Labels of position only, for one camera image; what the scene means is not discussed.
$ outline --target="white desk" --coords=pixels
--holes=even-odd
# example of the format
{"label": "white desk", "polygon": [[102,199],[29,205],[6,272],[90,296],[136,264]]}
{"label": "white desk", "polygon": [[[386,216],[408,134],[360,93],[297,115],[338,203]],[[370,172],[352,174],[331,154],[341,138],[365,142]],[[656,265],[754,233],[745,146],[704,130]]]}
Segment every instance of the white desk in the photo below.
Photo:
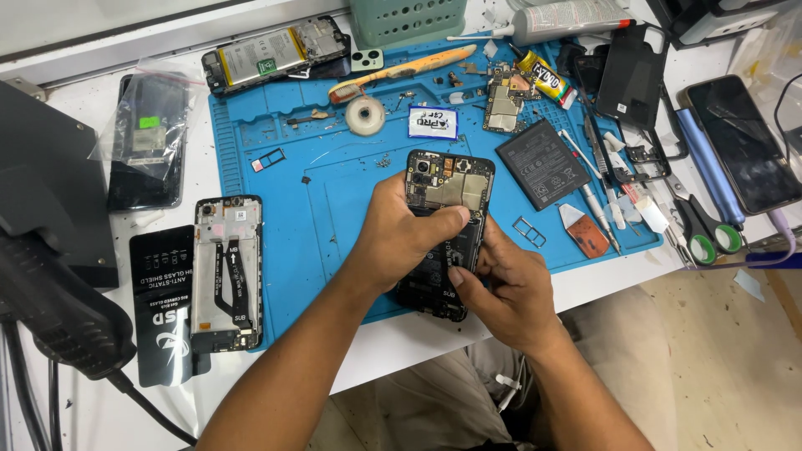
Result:
{"label": "white desk", "polygon": [[[468,24],[465,33],[493,28],[481,15],[490,2],[469,0],[468,3],[466,18]],[[494,7],[497,12],[506,11],[508,8],[501,0],[497,1]],[[645,1],[633,0],[632,10],[636,16],[656,23]],[[347,28],[342,17],[338,18],[338,22],[343,28]],[[669,50],[665,72],[671,98],[674,99],[676,92],[685,86],[724,75],[732,48],[732,40],[681,52],[672,47]],[[177,56],[175,60],[197,65],[201,54],[205,51],[204,49]],[[114,112],[119,79],[126,72],[130,71],[102,75],[55,89],[49,93],[50,98],[47,103],[100,132]],[[199,117],[189,131],[182,204],[175,209],[167,210],[164,218],[144,229],[132,229],[130,225],[136,215],[147,213],[111,216],[120,288],[107,293],[107,296],[125,309],[132,318],[134,314],[131,273],[128,267],[128,239],[134,234],[191,223],[196,200],[221,195],[208,110],[208,105],[203,102],[194,113]],[[658,122],[659,135],[669,130],[665,121]],[[671,167],[684,181],[689,191],[696,194],[707,212],[715,215],[715,207],[693,167],[693,161],[690,158],[676,161]],[[662,188],[662,195],[669,199],[670,194],[664,189],[664,184],[660,183],[659,186]],[[798,204],[784,209],[784,212],[791,226],[802,224],[802,209]],[[774,233],[765,215],[748,218],[745,226],[745,235],[750,241]],[[557,311],[567,310],[681,267],[682,263],[677,254],[666,243],[640,254],[615,258],[554,275],[554,302]],[[40,412],[47,417],[47,362],[35,349],[27,330],[23,328],[22,333],[34,393]],[[469,315],[460,324],[410,313],[363,325],[359,328],[342,364],[332,392],[339,392],[373,380],[488,336],[487,329],[473,315]],[[212,358],[212,370],[207,374],[193,377],[188,383],[177,388],[140,388],[140,391],[167,417],[197,435],[226,392],[257,357],[258,354],[247,352],[215,354]],[[136,361],[129,363],[124,372],[138,385]],[[159,427],[144,411],[107,381],[91,382],[66,366],[61,367],[60,374],[61,405],[64,407],[68,399],[73,403],[61,413],[62,432],[65,434],[64,449],[122,451],[175,450],[184,447],[183,442]],[[31,449],[13,385],[9,386],[14,449]]]}

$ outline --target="sim card tray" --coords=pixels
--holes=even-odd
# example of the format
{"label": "sim card tray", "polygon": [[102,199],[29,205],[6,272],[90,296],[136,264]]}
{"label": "sim card tray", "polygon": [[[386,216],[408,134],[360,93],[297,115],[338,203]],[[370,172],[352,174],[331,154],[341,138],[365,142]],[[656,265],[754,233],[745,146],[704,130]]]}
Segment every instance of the sim card tray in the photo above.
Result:
{"label": "sim card tray", "polygon": [[[281,153],[281,156],[278,156],[278,157],[276,157],[275,160],[273,160],[270,157],[276,152]],[[261,161],[264,160],[265,158],[267,158],[267,161],[269,163],[266,166],[261,163]],[[262,169],[269,168],[270,166],[275,165],[279,161],[286,160],[286,159],[287,159],[287,157],[286,157],[286,155],[284,155],[284,149],[276,148],[275,150],[267,152],[265,155],[262,155],[262,156],[258,157],[256,160],[251,161],[251,166],[253,167],[253,171],[255,173],[258,173]]]}
{"label": "sim card tray", "polygon": [[[523,222],[526,225],[523,230],[518,228],[519,222]],[[523,216],[519,217],[517,221],[513,222],[512,227],[517,230],[519,234],[524,235],[524,238],[529,240],[529,242],[531,242],[537,249],[540,249],[546,243],[546,237],[543,236],[540,231],[532,227],[532,224],[529,224],[529,222],[526,221]]]}

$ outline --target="glue tube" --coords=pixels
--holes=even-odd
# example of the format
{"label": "glue tube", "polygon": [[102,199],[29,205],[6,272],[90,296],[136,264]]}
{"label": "glue tube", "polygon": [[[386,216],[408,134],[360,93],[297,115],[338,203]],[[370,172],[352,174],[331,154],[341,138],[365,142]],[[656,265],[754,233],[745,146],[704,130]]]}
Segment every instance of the glue tube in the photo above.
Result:
{"label": "glue tube", "polygon": [[531,50],[524,55],[518,47],[509,45],[512,52],[518,57],[518,67],[522,71],[533,72],[533,81],[535,88],[546,94],[551,100],[554,100],[562,109],[567,110],[571,108],[574,99],[577,98],[577,91],[571,85],[565,82],[544,59],[537,56]]}

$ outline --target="phone battery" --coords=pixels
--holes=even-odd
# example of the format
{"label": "phone battery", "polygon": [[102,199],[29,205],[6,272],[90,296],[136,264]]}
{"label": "phone battery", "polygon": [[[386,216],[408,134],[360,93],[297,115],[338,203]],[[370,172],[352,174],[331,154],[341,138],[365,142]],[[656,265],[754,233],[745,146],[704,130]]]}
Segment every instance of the phone battery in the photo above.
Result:
{"label": "phone battery", "polygon": [[590,182],[585,168],[545,119],[499,146],[496,153],[537,211]]}
{"label": "phone battery", "polygon": [[306,61],[291,28],[235,43],[217,52],[229,86]]}
{"label": "phone battery", "polygon": [[208,372],[208,354],[192,352],[189,311],[195,227],[131,238],[137,366],[142,387],[173,386]]}

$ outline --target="man's left hand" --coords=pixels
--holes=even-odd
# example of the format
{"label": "man's left hand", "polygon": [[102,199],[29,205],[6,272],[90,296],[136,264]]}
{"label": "man's left hand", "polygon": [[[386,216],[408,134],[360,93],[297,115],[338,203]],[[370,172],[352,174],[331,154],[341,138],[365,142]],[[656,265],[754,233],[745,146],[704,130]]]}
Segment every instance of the man's left hand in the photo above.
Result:
{"label": "man's left hand", "polygon": [[415,217],[407,207],[406,178],[402,171],[376,184],[359,238],[338,271],[348,283],[367,284],[377,296],[392,289],[433,247],[454,238],[471,217],[463,206]]}

